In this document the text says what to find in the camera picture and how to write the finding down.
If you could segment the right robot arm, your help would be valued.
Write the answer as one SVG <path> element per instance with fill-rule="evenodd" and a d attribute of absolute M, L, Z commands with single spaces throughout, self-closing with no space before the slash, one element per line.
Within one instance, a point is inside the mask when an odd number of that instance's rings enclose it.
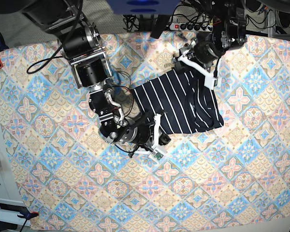
<path fill-rule="evenodd" d="M 170 137 L 161 129 L 161 114 L 138 120 L 115 101 L 112 71 L 100 34 L 82 11 L 81 0 L 0 0 L 0 14 L 21 12 L 29 21 L 58 39 L 57 51 L 67 60 L 78 88 L 89 90 L 88 104 L 100 119 L 100 133 L 108 143 L 132 143 L 128 152 L 146 154 L 154 161 L 166 155 Z"/>

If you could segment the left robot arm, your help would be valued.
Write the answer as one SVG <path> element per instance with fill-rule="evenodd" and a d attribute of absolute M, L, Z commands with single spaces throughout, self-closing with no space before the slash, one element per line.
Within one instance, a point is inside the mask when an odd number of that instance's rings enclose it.
<path fill-rule="evenodd" d="M 173 31 L 193 31 L 201 34 L 179 49 L 173 58 L 174 70 L 180 73 L 196 70 L 204 76 L 204 86 L 213 89 L 221 85 L 218 75 L 221 58 L 228 50 L 241 48 L 247 41 L 249 22 L 258 23 L 245 12 L 263 8 L 265 19 L 270 11 L 290 17 L 290 0 L 190 0 L 197 16 L 186 23 L 171 22 Z"/>

